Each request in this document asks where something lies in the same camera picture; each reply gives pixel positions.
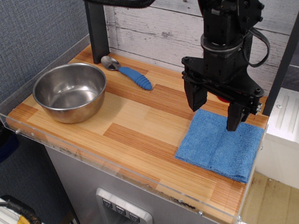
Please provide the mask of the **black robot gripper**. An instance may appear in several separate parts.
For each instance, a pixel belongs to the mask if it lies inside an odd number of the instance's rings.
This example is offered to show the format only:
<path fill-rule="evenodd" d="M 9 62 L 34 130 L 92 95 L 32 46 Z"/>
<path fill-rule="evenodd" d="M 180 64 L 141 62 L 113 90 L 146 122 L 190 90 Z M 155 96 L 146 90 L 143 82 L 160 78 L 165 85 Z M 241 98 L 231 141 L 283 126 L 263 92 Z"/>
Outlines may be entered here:
<path fill-rule="evenodd" d="M 251 43 L 204 46 L 203 58 L 182 58 L 184 89 L 193 112 L 207 102 L 210 92 L 229 101 L 227 130 L 236 131 L 250 114 L 261 111 L 264 90 L 248 74 Z"/>

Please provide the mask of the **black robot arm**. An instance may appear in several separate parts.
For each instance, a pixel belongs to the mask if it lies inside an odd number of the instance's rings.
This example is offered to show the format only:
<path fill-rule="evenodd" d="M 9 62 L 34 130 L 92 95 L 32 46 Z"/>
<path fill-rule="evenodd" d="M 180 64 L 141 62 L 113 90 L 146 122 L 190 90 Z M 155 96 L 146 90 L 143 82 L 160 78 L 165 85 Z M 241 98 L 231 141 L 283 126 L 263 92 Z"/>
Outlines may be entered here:
<path fill-rule="evenodd" d="M 249 76 L 253 38 L 270 47 L 255 28 L 264 5 L 257 0 L 201 0 L 204 21 L 200 42 L 202 58 L 182 59 L 184 89 L 189 107 L 196 111 L 212 93 L 229 102 L 227 130 L 235 131 L 250 114 L 261 111 L 264 90 Z"/>

